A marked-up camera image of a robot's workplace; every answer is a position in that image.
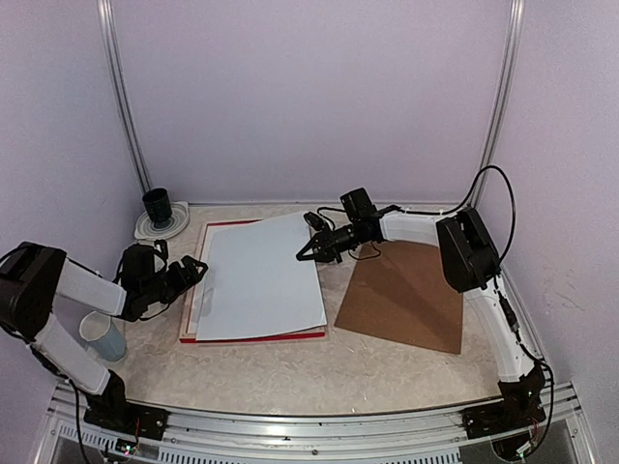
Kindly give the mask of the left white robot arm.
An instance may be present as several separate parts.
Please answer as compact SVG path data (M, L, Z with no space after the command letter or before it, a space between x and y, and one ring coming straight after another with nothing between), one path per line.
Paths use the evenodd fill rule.
M151 305L171 306L206 276L206 263L189 255L171 262L167 243L126 248L108 280L60 248L23 242L1 258L1 328L21 340L39 363L85 399L86 423L159 441L168 411L130 402L122 378L91 358L53 312L57 298L101 316L141 321Z

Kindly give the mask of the right aluminium corner post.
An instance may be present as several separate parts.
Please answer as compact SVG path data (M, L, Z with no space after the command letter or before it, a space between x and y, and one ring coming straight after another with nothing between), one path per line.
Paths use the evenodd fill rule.
M473 206L478 206L483 197L486 186L485 168L494 161L501 129L507 113L522 32L525 4L524 0L513 0L510 3L510 14L498 82L478 169L480 175L477 177L477 181L472 189L472 196L469 200L469 203Z

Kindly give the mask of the aluminium corner post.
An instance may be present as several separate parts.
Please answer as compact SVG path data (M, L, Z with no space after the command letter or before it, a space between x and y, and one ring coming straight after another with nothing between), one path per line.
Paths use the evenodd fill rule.
M121 128L125 135L133 170L140 190L146 193L152 188L152 182L145 158L142 153L129 93L122 66L121 50L115 29L113 3L110 0L98 0L97 11L103 36L103 48L110 75L112 92L120 118Z
M494 161L501 129L507 113L522 32L525 4L524 0L513 0L510 3L510 14L498 82L478 169L480 175L477 177L477 181L472 189L472 196L469 200L469 203L473 206L478 206L483 197L486 186L485 168Z

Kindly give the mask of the white round plate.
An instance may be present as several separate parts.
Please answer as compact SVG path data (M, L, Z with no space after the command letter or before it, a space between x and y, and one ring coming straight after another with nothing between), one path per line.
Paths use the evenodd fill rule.
M155 223L144 212L137 220L133 237L137 241L169 240L188 226L190 222L189 203L178 201L171 203L172 216L166 226L158 228Z

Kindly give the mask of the left aluminium corner post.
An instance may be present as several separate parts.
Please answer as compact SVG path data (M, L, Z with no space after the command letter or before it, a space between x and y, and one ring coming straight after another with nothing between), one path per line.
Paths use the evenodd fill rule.
M152 188L152 182L145 158L142 153L129 93L122 66L121 50L115 29L113 3L110 0L98 0L97 11L103 36L103 48L110 75L112 92L120 118L121 128L125 135L133 170L140 190L146 193Z

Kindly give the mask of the black cup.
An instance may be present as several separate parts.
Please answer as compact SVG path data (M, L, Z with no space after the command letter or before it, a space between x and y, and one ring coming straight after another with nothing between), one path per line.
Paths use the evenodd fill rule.
M171 203L165 188L153 188L142 195L142 203L155 228L169 225L172 219Z

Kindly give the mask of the light blue paper cup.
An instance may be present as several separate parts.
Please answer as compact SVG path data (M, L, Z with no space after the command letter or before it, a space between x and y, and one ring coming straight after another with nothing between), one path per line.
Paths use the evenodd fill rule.
M126 340L111 316L89 313L80 322L79 335L105 361L118 362L126 355Z

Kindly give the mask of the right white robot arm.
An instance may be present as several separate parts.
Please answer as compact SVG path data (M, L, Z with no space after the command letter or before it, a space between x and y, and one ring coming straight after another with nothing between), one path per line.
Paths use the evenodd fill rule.
M316 212L304 215L314 234L297 252L299 261L339 262L347 251L366 243L409 242L436 246L447 283L474 309L493 350L498 370L499 402L462 413L469 438L549 426L554 407L545 406L544 387L553 387L550 367L535 357L520 334L519 323L501 276L501 257L479 213L462 205L447 212L412 212L398 205L377 208L364 188L340 199L348 224L332 227Z

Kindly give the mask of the brown backing board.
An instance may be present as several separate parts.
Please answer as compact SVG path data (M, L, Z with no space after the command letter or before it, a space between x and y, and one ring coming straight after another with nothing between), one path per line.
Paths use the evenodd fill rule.
M437 247L365 245L335 321L339 329L441 353L461 353L463 296L446 281Z

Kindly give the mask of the red wooden picture frame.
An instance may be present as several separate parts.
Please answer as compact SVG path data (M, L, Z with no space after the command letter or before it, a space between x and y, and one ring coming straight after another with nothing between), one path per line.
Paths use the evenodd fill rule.
M214 235L217 232L233 227L245 226L247 224L258 222L259 218L225 220L225 221L209 221L206 222L200 231L198 243L195 249L195 255L200 255L199 260L207 262L208 251ZM187 345L226 345L226 344L250 344L264 342L288 342L296 340L310 340L325 338L328 332L327 324L315 328L306 329L303 331L292 333L279 333L269 336L240 338L232 340L198 340L197 327L199 316L201 314L201 295L205 290L206 279L196 284L185 297L184 307L181 316L179 329L179 342Z

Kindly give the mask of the front aluminium rail base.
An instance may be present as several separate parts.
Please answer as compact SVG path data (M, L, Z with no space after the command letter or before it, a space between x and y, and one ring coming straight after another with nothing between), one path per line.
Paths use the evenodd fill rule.
M56 387L32 463L597 463L599 454L572 384L542 393L550 423L528 422L492 434L473 421L496 412L496 397L438 408L381 414L268 416L165 407L157 440L137 436L134 453L120 451L130 435L75 422L84 408L67 385Z

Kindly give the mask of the cat photo print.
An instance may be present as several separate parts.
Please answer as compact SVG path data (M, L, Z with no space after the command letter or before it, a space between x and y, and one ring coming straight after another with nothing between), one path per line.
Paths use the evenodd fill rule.
M199 342L250 340L327 325L316 266L296 253L310 230L304 214L206 228L194 287L192 330Z

